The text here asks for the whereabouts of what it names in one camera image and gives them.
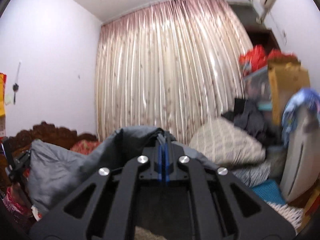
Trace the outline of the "red knitted sleeve forearm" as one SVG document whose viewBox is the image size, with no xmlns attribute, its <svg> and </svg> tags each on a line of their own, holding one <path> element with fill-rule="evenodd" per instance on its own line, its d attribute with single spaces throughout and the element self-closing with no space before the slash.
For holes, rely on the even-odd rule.
<svg viewBox="0 0 320 240">
<path fill-rule="evenodd" d="M 20 204 L 12 194 L 11 187 L 7 187 L 3 203 L 7 210 L 13 216 L 15 222 L 24 224 L 27 222 L 36 222 L 32 209 L 25 204 Z"/>
</svg>

